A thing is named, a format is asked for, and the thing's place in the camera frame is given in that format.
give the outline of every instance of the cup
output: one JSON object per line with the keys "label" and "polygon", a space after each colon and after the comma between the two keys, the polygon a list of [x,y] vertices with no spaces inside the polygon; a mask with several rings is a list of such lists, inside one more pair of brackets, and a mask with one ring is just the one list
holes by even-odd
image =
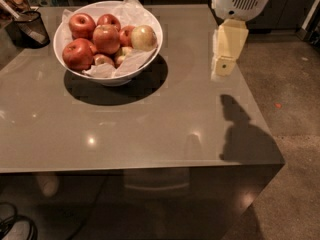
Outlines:
{"label": "cup", "polygon": [[48,45],[50,38],[43,24],[41,14],[37,11],[27,11],[23,15],[26,17],[22,17],[22,20],[13,20],[15,31],[12,39],[15,44],[32,49]]}

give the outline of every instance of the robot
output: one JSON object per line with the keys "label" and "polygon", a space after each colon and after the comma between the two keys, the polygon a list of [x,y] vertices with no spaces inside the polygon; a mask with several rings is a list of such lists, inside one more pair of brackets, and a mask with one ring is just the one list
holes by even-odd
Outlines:
{"label": "robot", "polygon": [[212,9],[223,20],[214,35],[213,76],[228,76],[232,73],[248,37],[246,22],[257,17],[268,1],[212,0]]}

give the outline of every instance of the cream-colored object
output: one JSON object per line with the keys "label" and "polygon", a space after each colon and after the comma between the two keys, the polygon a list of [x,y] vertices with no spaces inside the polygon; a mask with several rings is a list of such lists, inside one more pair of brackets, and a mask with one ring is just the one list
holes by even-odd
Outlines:
{"label": "cream-colored object", "polygon": [[230,75],[236,65],[248,37],[246,23],[241,20],[226,19],[215,33],[215,49],[212,73],[219,76]]}

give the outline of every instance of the concrete floor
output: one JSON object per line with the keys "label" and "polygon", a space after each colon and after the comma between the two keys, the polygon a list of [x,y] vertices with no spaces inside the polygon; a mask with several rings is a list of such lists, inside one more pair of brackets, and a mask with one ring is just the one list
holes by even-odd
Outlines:
{"label": "concrete floor", "polygon": [[223,240],[317,240],[319,52],[290,33],[250,35],[239,67],[286,165]]}

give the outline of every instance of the white bowl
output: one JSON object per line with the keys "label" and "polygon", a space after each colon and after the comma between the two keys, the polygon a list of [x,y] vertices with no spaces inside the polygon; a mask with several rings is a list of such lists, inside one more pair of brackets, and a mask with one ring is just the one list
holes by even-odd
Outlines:
{"label": "white bowl", "polygon": [[[130,6],[128,8],[121,8],[118,10],[119,6],[123,4],[122,1],[104,1],[104,2],[98,2],[93,3],[84,7],[81,7],[80,9],[74,11],[74,13],[88,13],[92,16],[92,18],[97,21],[98,17],[105,13],[112,13],[114,14],[121,23],[121,26],[125,25],[143,25],[148,24],[150,25],[156,36],[158,41],[158,47],[156,51],[153,53],[153,55],[138,69],[135,69],[133,72],[122,75],[120,77],[113,77],[113,78],[95,78],[88,75],[85,75],[81,72],[76,72],[66,66],[66,64],[63,61],[62,58],[62,51],[64,47],[72,40],[71,31],[68,27],[67,20],[63,20],[62,23],[59,25],[53,39],[53,49],[55,52],[55,55],[59,62],[72,74],[75,74],[77,76],[80,76],[82,78],[85,78],[90,81],[94,81],[96,83],[105,85],[105,86],[119,86],[128,83],[131,81],[131,79],[138,74],[140,74],[158,55],[163,41],[163,32],[161,25],[157,18],[148,10],[144,9],[143,7],[137,8],[135,6]],[[138,13],[141,17],[139,19],[136,19],[136,17],[131,18],[130,13],[136,14]]]}

